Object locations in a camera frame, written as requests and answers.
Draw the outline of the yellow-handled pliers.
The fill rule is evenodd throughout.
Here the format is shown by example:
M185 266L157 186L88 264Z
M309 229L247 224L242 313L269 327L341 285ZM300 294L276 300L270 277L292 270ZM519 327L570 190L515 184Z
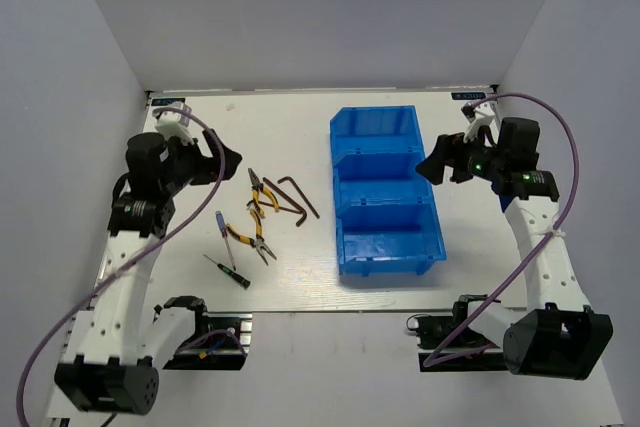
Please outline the yellow-handled pliers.
M280 210L280 205L276 197L274 196L274 194L267 187L264 186L264 183L260 180L260 178L252 168L248 168L248 175L250 178L251 187L253 191L253 199L250 201L250 205L254 206L254 209L256 210L256 212L259 214L261 218L264 218L265 213L259 202L260 195L264 194L270 199L272 207L275 209L275 211L278 212Z
M249 213L252 216L255 222L255 234L253 237L246 236L239 233L236 229L234 229L230 223L225 225L227 233L236 241L248 245L253 248L263 262L268 265L269 262L266 256L270 256L273 260L277 259L277 256L270 249L270 247L266 244L264 236L263 236L263 227L262 227L262 217L257 212L255 207L249 208Z

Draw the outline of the small brown hex key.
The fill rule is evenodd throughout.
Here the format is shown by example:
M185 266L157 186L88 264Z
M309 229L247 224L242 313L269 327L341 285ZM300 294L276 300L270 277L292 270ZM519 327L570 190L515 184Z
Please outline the small brown hex key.
M293 213L296 215L301 215L303 212L297 210L297 209L292 209L292 208L288 208L288 207L284 207L284 206L275 206L273 203L269 203L269 202L264 202L264 201L255 201L255 200L250 200L249 202L247 202L246 207L255 207L257 210L260 210L263 206L266 207L271 207L274 208L276 210L278 210L279 212L288 212L288 213Z

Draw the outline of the blue-handled screwdriver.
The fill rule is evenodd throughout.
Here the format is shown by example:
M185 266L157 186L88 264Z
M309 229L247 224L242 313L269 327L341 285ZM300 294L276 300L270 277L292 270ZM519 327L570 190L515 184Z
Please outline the blue-handled screwdriver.
M228 233L228 230L227 230L227 227L226 227L226 223L225 223L225 219L224 219L224 216L223 216L222 212L221 211L216 211L215 212L215 218L216 218L216 222L217 222L218 228L220 230L221 236L222 236L222 238L224 240L224 243L225 243L225 246L226 246L226 250L227 250L227 253L228 253L228 257L229 257L229 261L230 261L230 264L231 264L231 268L233 270L236 270L236 264L235 264L234 256L233 256L233 253L232 253L232 250L231 250L231 246L230 246L230 243L229 243L229 233Z

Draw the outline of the large brown hex key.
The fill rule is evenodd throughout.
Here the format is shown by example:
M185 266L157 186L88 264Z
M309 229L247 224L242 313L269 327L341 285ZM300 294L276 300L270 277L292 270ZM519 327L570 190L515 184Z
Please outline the large brown hex key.
M282 183L285 183L285 182L288 182L288 183L290 183L292 185L292 187L296 190L296 192L299 194L301 199L305 202L306 206L309 208L309 210L312 212L312 214L315 216L315 218L316 219L320 219L320 214L318 213L317 209L313 206L313 204L308 199L306 194L299 187L298 183L291 176L284 176L284 177L278 179L278 181L277 181L278 184L282 184Z

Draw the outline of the black green-ringed screwdriver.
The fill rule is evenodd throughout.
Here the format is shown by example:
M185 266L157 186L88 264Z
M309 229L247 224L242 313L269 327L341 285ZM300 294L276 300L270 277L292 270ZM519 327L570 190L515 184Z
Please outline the black green-ringed screwdriver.
M237 271L230 269L226 265L215 261L213 258L211 258L206 254L204 254L203 257L209 260L210 262L212 262L221 272L223 272L227 277L231 278L233 282L236 285L240 286L241 288L248 289L249 286L251 285L251 282L245 277L243 277L241 274L239 274Z

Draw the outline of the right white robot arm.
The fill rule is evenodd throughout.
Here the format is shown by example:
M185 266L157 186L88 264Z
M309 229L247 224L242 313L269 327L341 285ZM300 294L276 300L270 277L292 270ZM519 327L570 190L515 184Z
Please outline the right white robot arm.
M484 338L501 349L514 375L582 381L613 336L608 315L597 313L583 293L561 234L559 191L553 175L537 167L540 127L508 117L495 145L482 136L443 134L416 168L435 185L444 171L452 181L487 180L514 234L520 264L495 292L463 295L451 331L424 360L426 369L451 360L455 340L472 346Z

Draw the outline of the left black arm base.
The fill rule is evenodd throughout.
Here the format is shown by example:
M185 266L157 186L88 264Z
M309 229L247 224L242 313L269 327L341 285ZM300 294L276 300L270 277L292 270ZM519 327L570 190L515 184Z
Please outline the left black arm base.
M248 357L253 315L204 313L195 333L164 366L170 371L240 371Z

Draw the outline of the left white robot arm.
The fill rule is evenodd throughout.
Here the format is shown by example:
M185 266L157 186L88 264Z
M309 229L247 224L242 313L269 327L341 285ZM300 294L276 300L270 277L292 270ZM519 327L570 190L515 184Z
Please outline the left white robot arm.
M185 133L142 133L127 142L127 172L114 188L105 279L89 329L69 362L57 365L55 385L80 411L146 415L159 390L159 371L182 342L205 343L211 321L203 300L178 297L154 326L139 328L155 261L167 240L175 196L185 187L231 179L239 153L204 136L212 154Z

